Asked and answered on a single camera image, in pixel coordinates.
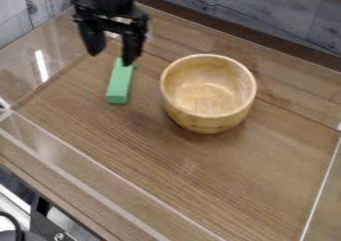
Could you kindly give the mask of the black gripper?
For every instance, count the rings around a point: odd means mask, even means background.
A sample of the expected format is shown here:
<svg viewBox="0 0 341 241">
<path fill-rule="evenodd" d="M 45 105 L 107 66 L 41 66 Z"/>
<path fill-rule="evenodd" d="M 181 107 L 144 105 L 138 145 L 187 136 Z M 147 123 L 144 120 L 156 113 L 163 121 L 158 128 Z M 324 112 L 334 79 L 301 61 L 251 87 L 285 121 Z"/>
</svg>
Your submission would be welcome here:
<svg viewBox="0 0 341 241">
<path fill-rule="evenodd" d="M 134 3 L 108 9 L 94 0 L 75 0 L 74 21 L 91 56 L 107 47 L 104 33 L 123 35 L 123 65 L 130 66 L 142 55 L 150 16 Z"/>
</svg>

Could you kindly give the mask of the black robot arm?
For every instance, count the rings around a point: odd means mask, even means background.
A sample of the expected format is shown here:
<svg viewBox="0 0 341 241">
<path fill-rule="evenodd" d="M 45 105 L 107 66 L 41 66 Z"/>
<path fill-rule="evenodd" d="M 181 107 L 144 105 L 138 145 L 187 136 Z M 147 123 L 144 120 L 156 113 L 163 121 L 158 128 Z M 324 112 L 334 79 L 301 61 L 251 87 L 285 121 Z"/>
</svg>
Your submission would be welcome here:
<svg viewBox="0 0 341 241">
<path fill-rule="evenodd" d="M 123 38 L 123 65 L 130 66 L 142 55 L 148 32 L 148 13 L 135 0 L 74 0 L 74 21 L 91 56 L 107 47 L 106 33 Z"/>
</svg>

